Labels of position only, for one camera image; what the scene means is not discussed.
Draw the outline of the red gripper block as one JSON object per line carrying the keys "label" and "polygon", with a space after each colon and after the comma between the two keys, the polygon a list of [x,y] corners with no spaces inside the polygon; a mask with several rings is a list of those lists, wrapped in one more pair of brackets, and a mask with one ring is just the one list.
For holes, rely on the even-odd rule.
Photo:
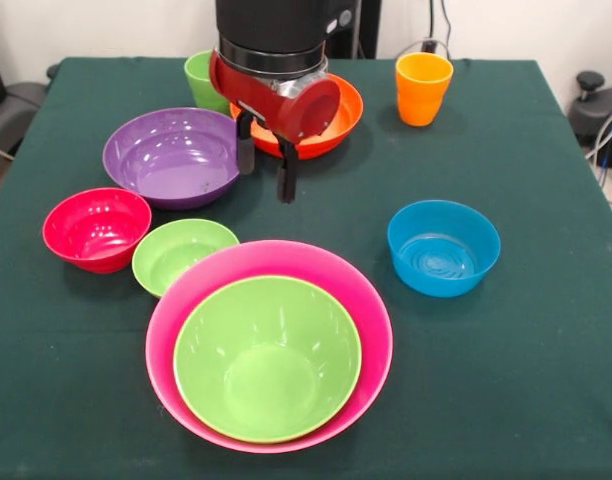
{"label": "red gripper block", "polygon": [[215,90],[240,109],[236,119],[240,174],[250,175],[255,168],[251,125],[256,120],[280,136],[282,162],[277,171],[277,196],[282,203],[292,203],[299,160],[294,144],[328,128],[340,104],[340,88],[324,69],[293,80],[255,77],[228,65],[216,51],[211,53],[209,75]]}

